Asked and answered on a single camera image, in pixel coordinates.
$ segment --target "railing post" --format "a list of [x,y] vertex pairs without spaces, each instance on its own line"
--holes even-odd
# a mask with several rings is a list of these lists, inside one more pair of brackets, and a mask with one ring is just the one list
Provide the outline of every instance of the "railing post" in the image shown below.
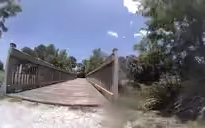
[[118,49],[113,49],[114,54],[114,68],[113,68],[113,83],[112,83],[112,92],[114,94],[114,100],[118,98]]
[[7,54],[6,65],[5,65],[5,79],[1,87],[1,91],[3,92],[3,94],[6,94],[7,85],[11,82],[11,78],[12,78],[13,67],[10,67],[10,63],[11,63],[10,61],[12,61],[10,60],[10,55],[13,48],[16,48],[16,44],[10,43],[10,48]]

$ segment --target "bridge railing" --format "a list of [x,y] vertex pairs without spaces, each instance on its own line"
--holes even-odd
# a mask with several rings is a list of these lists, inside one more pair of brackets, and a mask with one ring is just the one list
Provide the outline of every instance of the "bridge railing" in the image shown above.
[[88,73],[86,78],[107,98],[117,99],[118,73],[118,50],[114,49],[113,53],[104,61],[104,63]]
[[22,90],[72,80],[75,73],[66,72],[52,64],[31,57],[16,49],[11,44],[6,63],[6,92],[13,93]]

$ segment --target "treeline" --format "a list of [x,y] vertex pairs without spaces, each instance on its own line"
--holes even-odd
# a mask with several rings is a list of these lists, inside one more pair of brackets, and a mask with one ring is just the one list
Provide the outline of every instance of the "treeline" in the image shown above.
[[99,67],[107,57],[108,55],[105,52],[100,48],[96,48],[92,51],[92,55],[89,59],[84,59],[81,63],[77,64],[77,71],[87,74]]
[[54,44],[40,44],[34,49],[24,47],[22,52],[29,54],[32,57],[47,61],[54,66],[60,67],[66,71],[74,71],[77,66],[77,60],[73,56],[69,56],[65,49],[58,49]]

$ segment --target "dirt path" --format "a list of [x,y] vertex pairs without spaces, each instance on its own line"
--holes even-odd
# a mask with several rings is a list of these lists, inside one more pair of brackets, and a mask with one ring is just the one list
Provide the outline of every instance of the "dirt path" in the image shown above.
[[0,100],[0,128],[102,128],[103,109],[70,108],[6,98]]
[[182,124],[155,112],[116,108],[70,108],[5,98],[0,100],[0,128],[205,128]]

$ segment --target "shrub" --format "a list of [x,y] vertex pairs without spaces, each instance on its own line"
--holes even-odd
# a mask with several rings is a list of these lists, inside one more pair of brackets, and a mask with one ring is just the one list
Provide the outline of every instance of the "shrub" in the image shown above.
[[161,110],[174,101],[180,89],[181,84],[178,77],[165,75],[159,82],[154,83],[144,92],[146,100],[142,108],[145,110]]

